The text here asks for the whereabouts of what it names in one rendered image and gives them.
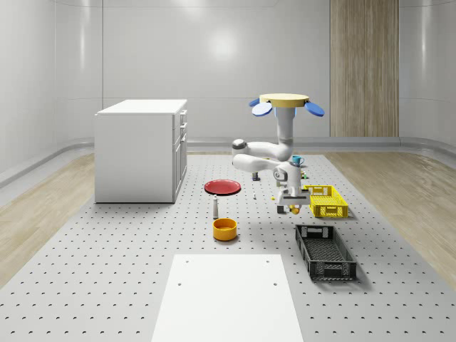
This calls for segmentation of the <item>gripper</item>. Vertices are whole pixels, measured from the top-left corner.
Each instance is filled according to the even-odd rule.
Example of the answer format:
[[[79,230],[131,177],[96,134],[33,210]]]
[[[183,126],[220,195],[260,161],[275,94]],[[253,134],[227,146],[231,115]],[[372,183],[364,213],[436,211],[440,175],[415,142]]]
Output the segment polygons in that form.
[[[277,199],[277,206],[283,206],[286,213],[286,208],[289,208],[289,205],[291,204],[300,204],[301,207],[308,206],[309,191],[302,190],[297,196],[292,196],[289,194],[288,189],[280,190]]]

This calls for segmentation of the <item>yellow basket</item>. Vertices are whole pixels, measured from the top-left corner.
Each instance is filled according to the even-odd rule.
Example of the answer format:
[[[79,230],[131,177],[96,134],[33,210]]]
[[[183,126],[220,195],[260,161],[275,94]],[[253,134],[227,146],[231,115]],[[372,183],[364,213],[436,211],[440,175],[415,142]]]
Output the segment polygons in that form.
[[[304,185],[310,194],[310,209],[315,217],[347,217],[348,204],[332,185]]]

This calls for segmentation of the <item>red plate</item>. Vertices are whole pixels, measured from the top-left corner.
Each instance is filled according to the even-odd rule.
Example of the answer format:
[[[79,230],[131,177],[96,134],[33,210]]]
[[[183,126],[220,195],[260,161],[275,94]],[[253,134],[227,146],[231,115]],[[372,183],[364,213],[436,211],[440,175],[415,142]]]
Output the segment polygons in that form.
[[[211,180],[204,185],[207,193],[219,196],[234,195],[241,190],[241,185],[234,180]]]

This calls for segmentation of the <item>yellow bowl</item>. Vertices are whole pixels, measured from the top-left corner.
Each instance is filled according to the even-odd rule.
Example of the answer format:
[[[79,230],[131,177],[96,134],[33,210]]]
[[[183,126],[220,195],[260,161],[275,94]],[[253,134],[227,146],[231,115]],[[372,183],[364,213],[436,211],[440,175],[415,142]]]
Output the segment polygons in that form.
[[[219,241],[229,241],[237,236],[237,223],[230,218],[213,221],[213,237]]]

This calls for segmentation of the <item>dark grey basket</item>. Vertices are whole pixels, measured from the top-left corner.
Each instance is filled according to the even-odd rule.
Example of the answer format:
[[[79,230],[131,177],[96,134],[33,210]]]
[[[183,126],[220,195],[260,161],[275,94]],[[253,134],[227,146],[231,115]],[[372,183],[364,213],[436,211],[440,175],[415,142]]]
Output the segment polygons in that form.
[[[335,227],[297,224],[295,229],[296,242],[312,279],[356,278],[356,260]]]

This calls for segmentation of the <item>white board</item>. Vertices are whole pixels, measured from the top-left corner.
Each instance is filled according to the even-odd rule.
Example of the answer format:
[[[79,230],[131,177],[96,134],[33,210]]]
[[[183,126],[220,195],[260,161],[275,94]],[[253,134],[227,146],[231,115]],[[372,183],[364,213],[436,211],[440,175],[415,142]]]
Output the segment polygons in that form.
[[[152,342],[303,342],[278,254],[178,254]]]

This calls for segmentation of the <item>white cabinet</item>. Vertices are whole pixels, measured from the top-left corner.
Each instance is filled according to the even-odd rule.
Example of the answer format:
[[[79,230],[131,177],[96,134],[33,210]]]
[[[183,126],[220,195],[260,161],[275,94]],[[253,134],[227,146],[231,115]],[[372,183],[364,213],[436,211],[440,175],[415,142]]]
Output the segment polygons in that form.
[[[173,203],[187,169],[187,100],[124,100],[95,115],[95,201]]]

